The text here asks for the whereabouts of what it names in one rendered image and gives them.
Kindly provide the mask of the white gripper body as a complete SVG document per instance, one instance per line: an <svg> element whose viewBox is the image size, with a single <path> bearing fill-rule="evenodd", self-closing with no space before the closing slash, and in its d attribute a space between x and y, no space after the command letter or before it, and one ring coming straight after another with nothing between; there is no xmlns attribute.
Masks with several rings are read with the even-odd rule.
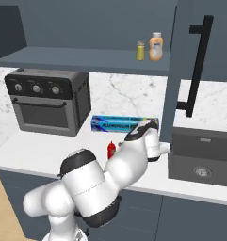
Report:
<svg viewBox="0 0 227 241"><path fill-rule="evenodd" d="M161 154L170 153L171 145L168 142L161 142L159 146L159 150Z"/></svg>

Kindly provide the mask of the red condiment bottle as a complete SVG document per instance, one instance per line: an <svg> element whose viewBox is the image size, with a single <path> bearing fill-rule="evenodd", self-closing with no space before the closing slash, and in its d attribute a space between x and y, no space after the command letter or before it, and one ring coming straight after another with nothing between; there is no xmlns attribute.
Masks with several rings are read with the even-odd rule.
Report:
<svg viewBox="0 0 227 241"><path fill-rule="evenodd" d="M107 158L110 159L116 151L116 146L113 142L110 142L107 146Z"/></svg>

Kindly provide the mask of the yellow-green shaker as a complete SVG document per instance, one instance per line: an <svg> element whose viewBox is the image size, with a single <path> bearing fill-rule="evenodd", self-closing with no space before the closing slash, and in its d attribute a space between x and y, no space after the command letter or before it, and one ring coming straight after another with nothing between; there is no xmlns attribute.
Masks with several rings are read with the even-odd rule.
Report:
<svg viewBox="0 0 227 241"><path fill-rule="evenodd" d="M145 59L145 44L142 40L137 43L136 60L142 61Z"/></svg>

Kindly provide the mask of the beige condiment bottle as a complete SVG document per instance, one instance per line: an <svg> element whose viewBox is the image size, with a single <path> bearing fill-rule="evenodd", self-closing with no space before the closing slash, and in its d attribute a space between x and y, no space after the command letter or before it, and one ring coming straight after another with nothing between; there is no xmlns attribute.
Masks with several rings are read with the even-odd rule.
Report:
<svg viewBox="0 0 227 241"><path fill-rule="evenodd" d="M149 59L158 61L163 56L163 38L160 32L154 32L149 40Z"/></svg>

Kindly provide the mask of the dark grey sink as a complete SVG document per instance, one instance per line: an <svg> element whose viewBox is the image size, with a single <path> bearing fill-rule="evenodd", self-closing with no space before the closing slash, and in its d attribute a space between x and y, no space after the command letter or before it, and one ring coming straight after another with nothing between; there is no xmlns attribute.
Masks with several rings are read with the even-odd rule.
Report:
<svg viewBox="0 0 227 241"><path fill-rule="evenodd" d="M171 179L227 186L227 132L174 127L168 169Z"/></svg>

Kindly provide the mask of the blue aluminium foil box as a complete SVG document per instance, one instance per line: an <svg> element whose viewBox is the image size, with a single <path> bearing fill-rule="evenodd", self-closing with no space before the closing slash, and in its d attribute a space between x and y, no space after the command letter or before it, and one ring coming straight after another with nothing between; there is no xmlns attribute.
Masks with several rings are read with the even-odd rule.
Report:
<svg viewBox="0 0 227 241"><path fill-rule="evenodd" d="M128 133L141 121L154 121L156 125L159 125L158 118L93 115L90 126L91 130L96 132Z"/></svg>

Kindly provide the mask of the blue base cabinets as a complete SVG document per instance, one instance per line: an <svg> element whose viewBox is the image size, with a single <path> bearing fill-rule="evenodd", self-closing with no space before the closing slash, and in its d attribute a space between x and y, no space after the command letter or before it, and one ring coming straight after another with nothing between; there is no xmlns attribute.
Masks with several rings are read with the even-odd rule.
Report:
<svg viewBox="0 0 227 241"><path fill-rule="evenodd" d="M38 241L49 232L48 217L29 217L23 208L24 195L51 183L47 177L0 170L0 181L24 235ZM123 190L116 217L94 229L76 219L89 232L89 241L227 241L227 205L212 204Z"/></svg>

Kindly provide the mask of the toaster oven glass door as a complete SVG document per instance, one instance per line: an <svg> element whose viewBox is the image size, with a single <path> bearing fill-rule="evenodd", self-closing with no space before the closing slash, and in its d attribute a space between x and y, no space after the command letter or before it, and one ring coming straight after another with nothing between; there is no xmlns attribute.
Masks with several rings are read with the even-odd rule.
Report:
<svg viewBox="0 0 227 241"><path fill-rule="evenodd" d="M49 128L49 129L69 129L69 117L72 114L71 104L65 100L37 99L33 97L13 97L19 102L34 104L62 104L63 108L35 107L14 104L14 111L17 115L20 126L25 128Z"/></svg>

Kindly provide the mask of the grey toaster oven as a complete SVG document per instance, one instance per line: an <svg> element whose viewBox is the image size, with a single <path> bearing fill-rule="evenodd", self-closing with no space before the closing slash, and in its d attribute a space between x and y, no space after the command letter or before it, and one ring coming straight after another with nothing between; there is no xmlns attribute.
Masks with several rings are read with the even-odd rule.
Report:
<svg viewBox="0 0 227 241"><path fill-rule="evenodd" d="M22 131L75 137L91 111L87 72L18 69L5 83Z"/></svg>

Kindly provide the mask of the blue wall cabinet with shelf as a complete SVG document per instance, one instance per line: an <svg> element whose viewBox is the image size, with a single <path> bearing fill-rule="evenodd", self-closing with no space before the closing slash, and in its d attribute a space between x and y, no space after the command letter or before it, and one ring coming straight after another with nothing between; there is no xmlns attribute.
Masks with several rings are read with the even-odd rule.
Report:
<svg viewBox="0 0 227 241"><path fill-rule="evenodd" d="M0 0L0 67L165 76L176 6L177 0ZM154 32L164 41L158 61L149 59Z"/></svg>

